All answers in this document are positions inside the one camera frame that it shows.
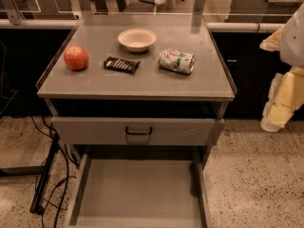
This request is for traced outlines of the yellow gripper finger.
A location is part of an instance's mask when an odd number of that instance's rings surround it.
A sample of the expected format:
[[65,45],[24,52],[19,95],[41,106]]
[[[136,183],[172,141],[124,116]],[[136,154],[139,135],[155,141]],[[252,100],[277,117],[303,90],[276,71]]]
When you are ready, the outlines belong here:
[[280,51],[283,28],[277,29],[272,35],[264,39],[259,47],[266,51]]
[[293,67],[272,80],[268,102],[264,106],[260,126],[267,132],[278,132],[304,105],[304,69]]

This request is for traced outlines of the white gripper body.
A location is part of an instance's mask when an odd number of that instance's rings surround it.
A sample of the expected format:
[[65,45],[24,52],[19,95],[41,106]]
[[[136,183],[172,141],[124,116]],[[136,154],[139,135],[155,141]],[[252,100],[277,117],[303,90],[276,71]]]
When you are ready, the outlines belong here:
[[304,4],[284,27],[281,35],[280,59],[292,67],[304,67]]

